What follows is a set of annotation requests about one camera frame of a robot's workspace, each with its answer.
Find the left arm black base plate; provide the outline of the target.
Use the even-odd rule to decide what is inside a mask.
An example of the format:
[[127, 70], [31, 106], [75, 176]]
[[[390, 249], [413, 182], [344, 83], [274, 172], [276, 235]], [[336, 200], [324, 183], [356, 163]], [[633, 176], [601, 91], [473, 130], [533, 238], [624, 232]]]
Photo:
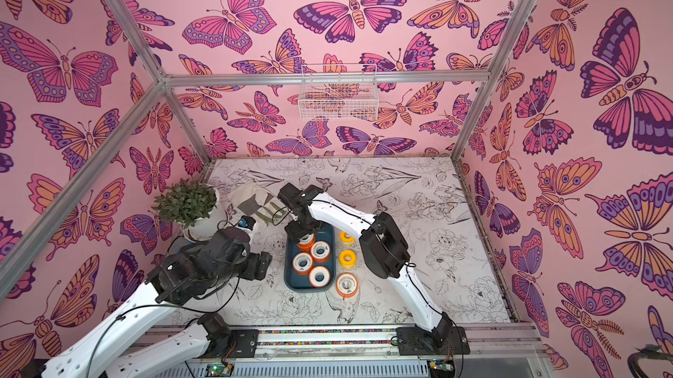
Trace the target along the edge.
[[204, 357], [220, 360], [252, 358], [259, 341], [258, 329], [234, 329], [215, 338]]

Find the yellow sealing tape roll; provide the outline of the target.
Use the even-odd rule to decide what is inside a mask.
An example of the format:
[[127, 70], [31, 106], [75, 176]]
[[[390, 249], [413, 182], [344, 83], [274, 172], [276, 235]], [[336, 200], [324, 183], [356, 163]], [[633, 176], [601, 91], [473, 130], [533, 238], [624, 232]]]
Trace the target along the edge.
[[355, 244], [356, 239], [347, 234], [346, 232], [340, 232], [339, 234], [340, 241], [343, 245], [350, 247]]

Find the teal plastic storage tray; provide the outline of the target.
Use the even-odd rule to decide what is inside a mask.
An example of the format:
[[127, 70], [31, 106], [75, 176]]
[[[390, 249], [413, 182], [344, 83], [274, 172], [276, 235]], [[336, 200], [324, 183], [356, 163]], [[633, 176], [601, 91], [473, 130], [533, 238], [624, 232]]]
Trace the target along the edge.
[[298, 243], [287, 238], [284, 280], [287, 287], [299, 293], [326, 291], [336, 276], [335, 234], [331, 225]]

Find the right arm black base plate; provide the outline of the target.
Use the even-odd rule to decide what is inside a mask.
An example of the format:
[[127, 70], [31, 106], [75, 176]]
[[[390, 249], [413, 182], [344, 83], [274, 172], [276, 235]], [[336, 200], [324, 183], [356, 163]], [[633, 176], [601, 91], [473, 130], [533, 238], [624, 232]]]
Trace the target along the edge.
[[400, 355], [469, 355], [471, 348], [464, 327], [452, 325], [444, 334], [417, 326], [398, 327], [394, 342]]

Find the orange sealing tape roll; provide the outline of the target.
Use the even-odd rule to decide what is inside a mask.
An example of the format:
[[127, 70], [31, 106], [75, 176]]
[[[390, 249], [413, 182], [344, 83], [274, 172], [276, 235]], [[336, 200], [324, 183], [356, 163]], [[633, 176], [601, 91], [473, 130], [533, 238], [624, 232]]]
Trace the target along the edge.
[[359, 292], [359, 282], [351, 273], [343, 273], [336, 280], [336, 293], [343, 298], [355, 297]]
[[310, 255], [315, 263], [324, 263], [331, 257], [331, 245], [326, 241], [316, 241], [310, 248]]
[[314, 267], [308, 274], [308, 280], [312, 288], [324, 288], [331, 282], [331, 272], [324, 266]]
[[353, 250], [343, 250], [338, 257], [342, 269], [354, 269], [357, 264], [357, 255]]
[[306, 276], [312, 271], [314, 261], [310, 253], [301, 252], [292, 260], [292, 269], [299, 276]]
[[307, 234], [297, 243], [299, 250], [302, 252], [309, 252], [315, 243], [315, 234]]

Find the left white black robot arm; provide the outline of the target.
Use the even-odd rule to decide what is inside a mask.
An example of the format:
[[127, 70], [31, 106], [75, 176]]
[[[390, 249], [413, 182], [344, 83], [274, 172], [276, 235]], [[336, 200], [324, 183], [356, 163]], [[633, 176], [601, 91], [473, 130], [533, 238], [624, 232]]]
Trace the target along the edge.
[[216, 294], [229, 282], [261, 281], [272, 257], [251, 250], [252, 218], [187, 245], [154, 268], [136, 291], [85, 337], [49, 360], [32, 360], [21, 377], [151, 377], [202, 355], [222, 357], [234, 343], [217, 311], [199, 311], [196, 323], [175, 337], [126, 355], [125, 351], [169, 314]]

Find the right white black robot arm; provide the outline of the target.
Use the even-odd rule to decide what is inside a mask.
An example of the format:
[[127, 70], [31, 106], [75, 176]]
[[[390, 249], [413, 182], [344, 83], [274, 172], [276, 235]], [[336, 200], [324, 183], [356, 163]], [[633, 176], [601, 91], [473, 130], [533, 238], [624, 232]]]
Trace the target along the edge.
[[408, 243], [390, 214], [359, 211], [315, 185], [300, 190], [287, 183], [278, 199], [292, 216], [285, 226], [292, 241], [299, 241], [323, 224], [345, 232], [359, 243], [366, 267], [394, 285], [421, 330], [422, 344], [433, 352], [450, 346], [454, 322], [423, 288]]

